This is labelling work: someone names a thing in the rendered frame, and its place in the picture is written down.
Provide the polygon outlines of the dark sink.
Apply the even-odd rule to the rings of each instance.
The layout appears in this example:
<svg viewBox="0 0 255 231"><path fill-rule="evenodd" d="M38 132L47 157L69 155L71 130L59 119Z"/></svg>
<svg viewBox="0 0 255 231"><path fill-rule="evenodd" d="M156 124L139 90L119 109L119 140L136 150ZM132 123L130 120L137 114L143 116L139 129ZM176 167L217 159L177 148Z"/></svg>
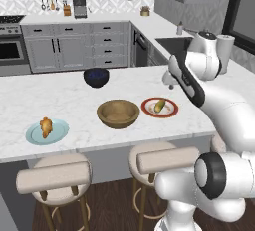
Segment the dark sink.
<svg viewBox="0 0 255 231"><path fill-rule="evenodd" d="M171 54L188 48L192 37L158 38L158 48L154 50L154 60L159 65L166 65Z"/></svg>

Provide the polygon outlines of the beige cushioned wooden stool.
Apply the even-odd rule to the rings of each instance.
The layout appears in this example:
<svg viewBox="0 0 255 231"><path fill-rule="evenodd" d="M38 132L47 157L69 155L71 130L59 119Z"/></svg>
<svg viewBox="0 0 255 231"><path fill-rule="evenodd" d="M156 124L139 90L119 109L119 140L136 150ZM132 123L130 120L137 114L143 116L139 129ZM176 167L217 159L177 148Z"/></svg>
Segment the beige cushioned wooden stool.
<svg viewBox="0 0 255 231"><path fill-rule="evenodd" d="M154 187L154 179L163 171L191 167L198 158L194 146L177 148L170 142L152 142L136 145L129 153L128 165L133 177L132 207L136 206L139 193L146 196L146 189Z"/></svg>
<svg viewBox="0 0 255 231"><path fill-rule="evenodd" d="M62 222L60 208L79 201L83 226L78 231L89 231L86 191L91 181L91 165L82 154L54 155L42 158L32 169L20 170L16 188L20 194L31 193L41 203L50 231L56 231L54 216Z"/></svg>

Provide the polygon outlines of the rail with hanging tools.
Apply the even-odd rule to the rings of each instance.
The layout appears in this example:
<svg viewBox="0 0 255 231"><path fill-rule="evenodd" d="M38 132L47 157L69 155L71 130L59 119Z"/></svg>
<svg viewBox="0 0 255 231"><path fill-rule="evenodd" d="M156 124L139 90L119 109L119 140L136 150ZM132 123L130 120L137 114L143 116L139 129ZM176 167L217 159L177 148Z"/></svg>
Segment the rail with hanging tools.
<svg viewBox="0 0 255 231"><path fill-rule="evenodd" d="M41 0L41 9L43 11L59 11L58 0Z"/></svg>

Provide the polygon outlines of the orange chicken drumstick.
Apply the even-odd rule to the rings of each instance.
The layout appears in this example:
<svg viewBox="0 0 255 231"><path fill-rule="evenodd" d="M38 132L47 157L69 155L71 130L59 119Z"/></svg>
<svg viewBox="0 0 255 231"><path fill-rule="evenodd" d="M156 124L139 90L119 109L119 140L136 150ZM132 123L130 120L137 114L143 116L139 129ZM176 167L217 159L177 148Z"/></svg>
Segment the orange chicken drumstick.
<svg viewBox="0 0 255 231"><path fill-rule="evenodd" d="M53 131L53 123L47 117L44 117L40 121L40 127L41 127L41 130L42 130L43 138L47 138L48 135Z"/></svg>

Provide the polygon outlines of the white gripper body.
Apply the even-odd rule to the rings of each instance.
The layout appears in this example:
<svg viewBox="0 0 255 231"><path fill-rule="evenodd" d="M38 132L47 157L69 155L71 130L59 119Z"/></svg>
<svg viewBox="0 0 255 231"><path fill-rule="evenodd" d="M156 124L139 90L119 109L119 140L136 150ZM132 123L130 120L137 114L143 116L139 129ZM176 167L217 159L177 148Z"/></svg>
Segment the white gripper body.
<svg viewBox="0 0 255 231"><path fill-rule="evenodd" d="M162 82L168 86L171 90L174 89L174 86L177 84L177 80L172 76L169 71L165 71L162 76Z"/></svg>

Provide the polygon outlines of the red rimmed white plate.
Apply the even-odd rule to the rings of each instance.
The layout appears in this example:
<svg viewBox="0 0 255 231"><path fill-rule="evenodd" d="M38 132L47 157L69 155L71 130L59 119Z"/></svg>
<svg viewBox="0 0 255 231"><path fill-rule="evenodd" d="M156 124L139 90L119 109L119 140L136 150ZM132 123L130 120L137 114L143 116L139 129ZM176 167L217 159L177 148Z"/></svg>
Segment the red rimmed white plate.
<svg viewBox="0 0 255 231"><path fill-rule="evenodd" d="M154 111L154 106L159 100L165 100L165 106L160 113ZM148 116L158 117L158 118L167 118L175 116L178 113L178 105L170 99L165 98L149 98L144 100L141 103L142 111Z"/></svg>

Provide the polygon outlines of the green cucumber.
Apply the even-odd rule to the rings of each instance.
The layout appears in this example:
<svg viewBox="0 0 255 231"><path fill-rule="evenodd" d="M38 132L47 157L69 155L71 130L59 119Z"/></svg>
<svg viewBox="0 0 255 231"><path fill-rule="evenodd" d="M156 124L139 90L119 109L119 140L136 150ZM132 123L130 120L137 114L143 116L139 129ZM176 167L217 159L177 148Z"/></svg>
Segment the green cucumber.
<svg viewBox="0 0 255 231"><path fill-rule="evenodd" d="M165 100L159 100L154 106L154 111L158 114L161 112L164 106L165 106Z"/></svg>

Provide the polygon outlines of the light blue plate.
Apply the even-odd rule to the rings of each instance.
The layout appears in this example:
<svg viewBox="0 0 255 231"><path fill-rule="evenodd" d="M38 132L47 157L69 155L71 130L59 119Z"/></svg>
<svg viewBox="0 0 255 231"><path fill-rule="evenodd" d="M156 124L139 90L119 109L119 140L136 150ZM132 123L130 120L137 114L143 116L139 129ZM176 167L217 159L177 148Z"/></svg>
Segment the light blue plate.
<svg viewBox="0 0 255 231"><path fill-rule="evenodd" d="M61 119L52 120L53 130L46 138L43 138L43 132L38 122L34 123L26 132L28 142L35 145L49 145L62 140L69 131L68 124Z"/></svg>

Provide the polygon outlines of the steel oven with hob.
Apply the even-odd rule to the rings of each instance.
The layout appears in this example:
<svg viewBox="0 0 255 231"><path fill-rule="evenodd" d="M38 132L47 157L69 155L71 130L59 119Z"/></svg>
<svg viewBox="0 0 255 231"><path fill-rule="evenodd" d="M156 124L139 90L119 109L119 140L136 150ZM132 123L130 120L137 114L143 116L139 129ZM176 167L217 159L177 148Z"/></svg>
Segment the steel oven with hob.
<svg viewBox="0 0 255 231"><path fill-rule="evenodd" d="M0 16L0 77L31 73L20 26L23 18L24 15Z"/></svg>

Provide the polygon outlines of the grey cupboard run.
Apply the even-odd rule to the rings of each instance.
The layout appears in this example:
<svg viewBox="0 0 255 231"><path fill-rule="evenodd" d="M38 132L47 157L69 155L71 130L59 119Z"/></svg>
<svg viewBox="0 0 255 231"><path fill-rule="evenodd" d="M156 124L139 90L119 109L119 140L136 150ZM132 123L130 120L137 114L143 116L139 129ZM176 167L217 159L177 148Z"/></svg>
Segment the grey cupboard run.
<svg viewBox="0 0 255 231"><path fill-rule="evenodd" d="M129 22L30 24L21 28L33 73L128 66Z"/></svg>

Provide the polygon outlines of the steel coffee machine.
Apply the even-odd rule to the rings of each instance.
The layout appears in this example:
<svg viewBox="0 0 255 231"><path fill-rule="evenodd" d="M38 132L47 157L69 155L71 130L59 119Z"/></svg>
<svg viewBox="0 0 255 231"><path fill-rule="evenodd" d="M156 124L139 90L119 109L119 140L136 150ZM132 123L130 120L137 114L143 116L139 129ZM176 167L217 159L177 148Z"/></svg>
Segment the steel coffee machine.
<svg viewBox="0 0 255 231"><path fill-rule="evenodd" d="M74 17L76 19L87 18L87 3L86 0L73 0Z"/></svg>

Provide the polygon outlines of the black dishwasher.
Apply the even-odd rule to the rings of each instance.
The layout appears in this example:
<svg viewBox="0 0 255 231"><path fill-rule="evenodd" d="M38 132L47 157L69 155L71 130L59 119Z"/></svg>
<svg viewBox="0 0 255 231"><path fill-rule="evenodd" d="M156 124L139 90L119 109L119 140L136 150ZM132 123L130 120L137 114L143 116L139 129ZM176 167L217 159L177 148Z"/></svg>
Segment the black dishwasher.
<svg viewBox="0 0 255 231"><path fill-rule="evenodd" d="M137 67L146 67L148 59L148 41L138 30L133 31L134 64Z"/></svg>

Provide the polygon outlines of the wooden bowl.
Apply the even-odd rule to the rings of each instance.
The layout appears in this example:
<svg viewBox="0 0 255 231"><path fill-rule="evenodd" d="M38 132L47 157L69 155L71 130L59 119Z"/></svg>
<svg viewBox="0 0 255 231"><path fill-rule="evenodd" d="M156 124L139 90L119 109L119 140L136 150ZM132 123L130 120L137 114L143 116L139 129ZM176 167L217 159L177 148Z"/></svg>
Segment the wooden bowl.
<svg viewBox="0 0 255 231"><path fill-rule="evenodd" d="M127 100L110 100L99 105L97 115L106 126L114 129L132 125L139 116L139 107Z"/></svg>

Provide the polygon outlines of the dark blue bowl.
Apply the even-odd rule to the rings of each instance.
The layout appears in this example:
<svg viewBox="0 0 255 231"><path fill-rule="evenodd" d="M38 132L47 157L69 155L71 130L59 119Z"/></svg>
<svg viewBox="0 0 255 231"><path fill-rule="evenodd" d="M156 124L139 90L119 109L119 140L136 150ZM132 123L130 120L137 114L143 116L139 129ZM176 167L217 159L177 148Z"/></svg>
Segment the dark blue bowl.
<svg viewBox="0 0 255 231"><path fill-rule="evenodd" d="M92 68L84 71L84 80L92 88L101 88L105 85L110 77L107 69Z"/></svg>

